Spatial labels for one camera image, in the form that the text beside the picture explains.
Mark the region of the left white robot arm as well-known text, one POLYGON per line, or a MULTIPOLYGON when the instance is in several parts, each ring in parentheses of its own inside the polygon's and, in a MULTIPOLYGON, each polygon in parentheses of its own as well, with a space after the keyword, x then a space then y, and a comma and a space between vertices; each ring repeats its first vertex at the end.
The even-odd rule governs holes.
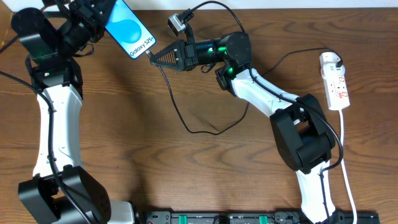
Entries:
POLYGON ((11 20, 29 56, 28 87, 40 106, 39 155, 18 196, 38 223, 134 223, 129 202, 111 200, 83 168, 80 110, 83 79, 76 59, 104 36, 114 1, 55 1, 56 12, 28 7, 11 20))

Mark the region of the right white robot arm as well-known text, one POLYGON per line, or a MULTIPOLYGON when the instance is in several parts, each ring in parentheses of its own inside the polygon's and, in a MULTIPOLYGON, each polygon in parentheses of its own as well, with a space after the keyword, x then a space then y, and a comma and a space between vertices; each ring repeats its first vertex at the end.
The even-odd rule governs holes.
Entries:
POLYGON ((296 172, 302 196, 301 209, 312 223, 331 223, 335 206, 331 201, 328 170, 331 150, 341 146, 327 122, 318 100, 299 97, 277 88, 252 66, 251 43, 244 32, 197 42, 189 34, 157 54, 150 62, 159 68, 189 71, 197 66, 212 68, 222 90, 247 101, 271 122, 277 150, 286 165, 296 172))

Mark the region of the blue Samsung Galaxy smartphone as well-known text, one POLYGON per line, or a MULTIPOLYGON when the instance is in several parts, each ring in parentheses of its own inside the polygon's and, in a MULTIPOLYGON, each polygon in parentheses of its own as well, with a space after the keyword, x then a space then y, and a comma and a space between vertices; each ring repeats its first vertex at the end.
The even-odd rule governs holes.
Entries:
POLYGON ((156 43, 155 37, 123 0, 116 0, 105 28, 133 60, 156 43))

